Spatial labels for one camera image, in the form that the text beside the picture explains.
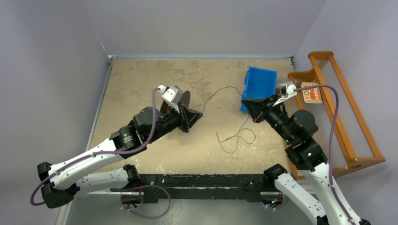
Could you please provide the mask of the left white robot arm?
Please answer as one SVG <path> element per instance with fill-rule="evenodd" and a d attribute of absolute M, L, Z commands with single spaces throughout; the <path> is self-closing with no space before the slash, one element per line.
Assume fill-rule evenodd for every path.
<path fill-rule="evenodd" d="M 146 107 L 128 125 L 85 153 L 58 164 L 39 164 L 41 183 L 34 192 L 40 191 L 42 203 L 53 209 L 71 202 L 76 195 L 100 189 L 136 191 L 141 179 L 135 166 L 125 165 L 103 173 L 96 173 L 96 170 L 145 151 L 148 144 L 176 128 L 189 132 L 202 116 L 201 112 L 188 109 L 184 104 L 178 104 L 176 109 L 168 107 L 163 112 Z"/>

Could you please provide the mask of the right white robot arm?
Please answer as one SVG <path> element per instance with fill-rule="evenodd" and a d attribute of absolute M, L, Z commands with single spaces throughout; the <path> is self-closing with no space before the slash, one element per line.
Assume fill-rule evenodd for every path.
<path fill-rule="evenodd" d="M 286 142 L 288 159 L 295 165 L 315 192 L 309 194 L 280 164 L 264 171 L 263 184 L 270 191 L 279 190 L 297 205 L 313 225 L 368 225 L 349 205 L 333 174 L 321 146 L 313 138 L 318 131 L 315 118 L 306 110 L 288 116 L 279 96 L 244 99 L 253 122 L 266 121 Z"/>

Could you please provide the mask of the black cable spool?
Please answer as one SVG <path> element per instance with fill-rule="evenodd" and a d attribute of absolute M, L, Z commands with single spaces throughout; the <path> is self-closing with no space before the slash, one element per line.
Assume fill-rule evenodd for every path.
<path fill-rule="evenodd" d="M 184 98 L 184 91 L 177 86 L 158 86 L 158 92 L 161 94 L 163 102 L 161 104 L 158 120 L 163 120 L 167 113 L 176 111 L 178 116 L 182 117 L 182 120 L 188 125 L 185 109 L 182 102 Z"/>

